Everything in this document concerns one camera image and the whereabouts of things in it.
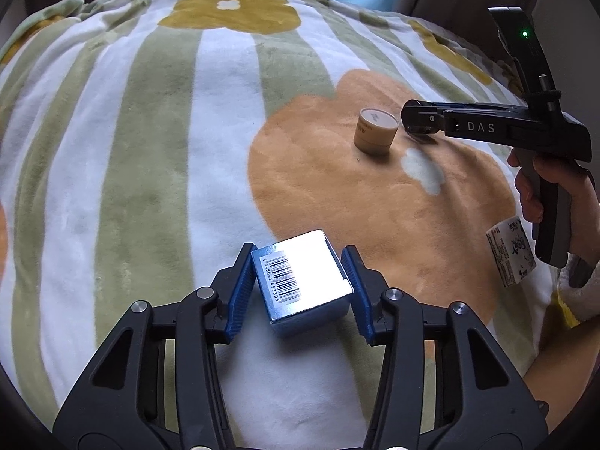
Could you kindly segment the person right hand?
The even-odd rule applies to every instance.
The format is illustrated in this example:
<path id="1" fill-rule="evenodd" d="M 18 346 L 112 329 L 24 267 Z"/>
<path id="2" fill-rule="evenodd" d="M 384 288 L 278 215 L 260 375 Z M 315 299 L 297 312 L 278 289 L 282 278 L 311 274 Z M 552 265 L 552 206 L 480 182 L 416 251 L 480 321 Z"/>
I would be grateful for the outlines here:
<path id="1" fill-rule="evenodd" d="M 570 254 L 595 268 L 599 262 L 599 202 L 590 178 L 580 166 L 574 168 L 539 156 L 534 157 L 533 167 L 542 179 L 557 184 L 570 195 Z M 541 222 L 543 206 L 522 172 L 517 173 L 514 186 L 524 219 Z"/>

